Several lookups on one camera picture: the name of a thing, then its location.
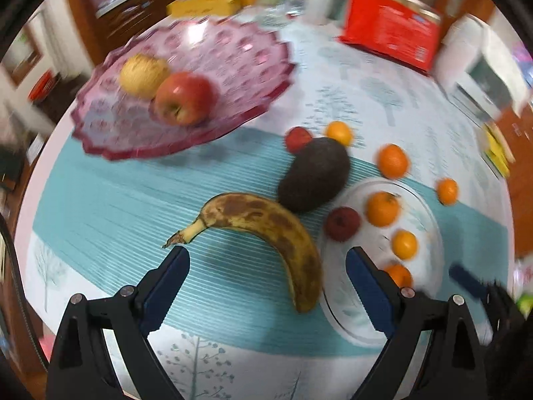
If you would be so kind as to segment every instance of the placemat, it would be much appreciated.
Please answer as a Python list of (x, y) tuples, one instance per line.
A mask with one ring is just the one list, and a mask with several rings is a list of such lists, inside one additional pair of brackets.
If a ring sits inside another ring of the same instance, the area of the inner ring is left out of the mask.
[[(291, 156), (282, 137), (239, 128), (209, 144), (145, 161), (110, 163), (84, 154), (69, 139), (42, 194), (34, 231), (66, 264), (114, 294), (136, 284), (167, 252), (162, 243), (226, 191), (275, 197)], [(377, 176), (374, 165), (352, 158), (350, 181)], [(446, 275), (460, 260), (481, 278), (507, 277), (507, 230), (474, 209), (443, 207), (434, 190), (405, 179), (433, 211), (444, 243), (444, 278), (438, 298), (462, 293)], [(303, 215), (316, 237), (328, 206)], [(294, 310), (281, 258), (258, 238), (209, 230), (187, 246), (191, 271), (165, 324), (243, 349), (291, 356), (358, 356), (376, 349), (354, 346), (330, 326), (320, 306)], [(479, 304), (466, 296), (474, 321)]]

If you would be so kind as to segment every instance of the orange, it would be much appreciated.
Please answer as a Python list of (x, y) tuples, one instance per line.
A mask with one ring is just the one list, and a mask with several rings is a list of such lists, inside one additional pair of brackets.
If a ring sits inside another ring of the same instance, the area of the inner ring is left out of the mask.
[(383, 270), (391, 276), (392, 280), (399, 288), (412, 287), (411, 272), (409, 272), (405, 266), (399, 263), (389, 264)]
[(353, 140), (353, 132), (343, 121), (332, 121), (324, 134), (328, 138), (337, 140), (343, 146), (348, 147)]
[(407, 230), (398, 230), (392, 237), (392, 252), (399, 259), (409, 260), (418, 251), (416, 236)]
[(444, 206), (452, 205), (459, 198), (459, 186), (455, 180), (447, 177), (437, 183), (436, 194)]
[(390, 192), (375, 192), (367, 200), (366, 217), (368, 222), (375, 227), (391, 225), (398, 218), (400, 211), (398, 196)]
[(400, 179), (409, 170), (409, 158), (401, 147), (387, 144), (378, 153), (377, 168), (387, 179)]

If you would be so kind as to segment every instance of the red package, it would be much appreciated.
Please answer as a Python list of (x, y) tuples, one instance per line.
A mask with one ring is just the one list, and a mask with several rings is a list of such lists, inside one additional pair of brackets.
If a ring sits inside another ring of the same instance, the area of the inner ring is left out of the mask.
[(439, 25), (393, 0), (351, 0), (340, 41), (361, 45), (424, 72), (439, 43)]

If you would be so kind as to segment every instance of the ripe spotted banana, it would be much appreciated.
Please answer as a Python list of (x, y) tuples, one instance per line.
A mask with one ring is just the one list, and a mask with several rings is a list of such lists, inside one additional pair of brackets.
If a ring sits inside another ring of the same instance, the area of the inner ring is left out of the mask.
[(318, 249), (299, 219), (275, 201), (243, 192), (227, 192), (207, 201), (195, 221), (167, 240), (188, 244), (209, 227), (250, 232), (272, 245), (283, 258), (292, 301), (298, 312), (311, 310), (322, 288)]

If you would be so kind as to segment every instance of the bottle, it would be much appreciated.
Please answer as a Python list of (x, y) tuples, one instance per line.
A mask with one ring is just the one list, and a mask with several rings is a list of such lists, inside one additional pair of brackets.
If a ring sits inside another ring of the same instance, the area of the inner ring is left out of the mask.
[(327, 24), (326, 18), (333, 0), (307, 0), (304, 20), (309, 24)]

